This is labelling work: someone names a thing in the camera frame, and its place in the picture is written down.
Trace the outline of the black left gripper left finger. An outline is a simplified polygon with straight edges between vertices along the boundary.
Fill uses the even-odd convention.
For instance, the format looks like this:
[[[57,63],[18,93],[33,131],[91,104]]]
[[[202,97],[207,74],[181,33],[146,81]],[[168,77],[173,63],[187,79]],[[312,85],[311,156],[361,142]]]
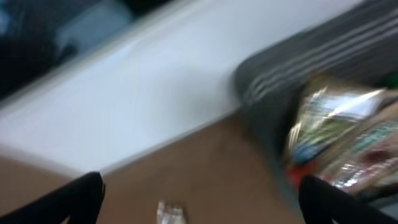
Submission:
[[[1,216],[7,223],[92,223],[95,224],[105,196],[99,172],[87,173],[53,192]]]

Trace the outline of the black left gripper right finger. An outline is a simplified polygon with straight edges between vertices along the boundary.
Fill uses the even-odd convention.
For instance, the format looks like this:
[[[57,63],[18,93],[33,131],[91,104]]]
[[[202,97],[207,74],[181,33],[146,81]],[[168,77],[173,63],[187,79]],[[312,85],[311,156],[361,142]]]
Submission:
[[[392,217],[314,176],[301,180],[298,202],[306,224],[397,224]]]

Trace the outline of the cream brown snack bag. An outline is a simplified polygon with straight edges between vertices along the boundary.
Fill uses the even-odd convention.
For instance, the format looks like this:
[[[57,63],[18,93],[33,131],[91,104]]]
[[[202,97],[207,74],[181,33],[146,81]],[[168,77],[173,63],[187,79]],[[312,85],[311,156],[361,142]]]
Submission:
[[[180,203],[160,201],[157,207],[157,224],[189,224],[186,208]]]

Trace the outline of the gold coffee bag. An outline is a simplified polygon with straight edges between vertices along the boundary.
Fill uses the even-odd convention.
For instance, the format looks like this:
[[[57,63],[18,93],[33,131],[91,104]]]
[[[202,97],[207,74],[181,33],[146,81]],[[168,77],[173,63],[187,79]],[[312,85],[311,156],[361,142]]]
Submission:
[[[306,164],[360,123],[397,101],[397,90],[348,83],[329,75],[309,79],[302,92],[284,156]]]

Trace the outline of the San Remo spaghetti packet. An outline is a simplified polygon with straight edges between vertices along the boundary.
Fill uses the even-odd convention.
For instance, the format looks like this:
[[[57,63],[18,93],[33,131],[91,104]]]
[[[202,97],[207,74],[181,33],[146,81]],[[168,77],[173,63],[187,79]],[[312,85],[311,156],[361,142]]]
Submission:
[[[298,186],[306,175],[356,194],[397,170],[397,106],[339,137],[304,164],[288,166],[286,174]]]

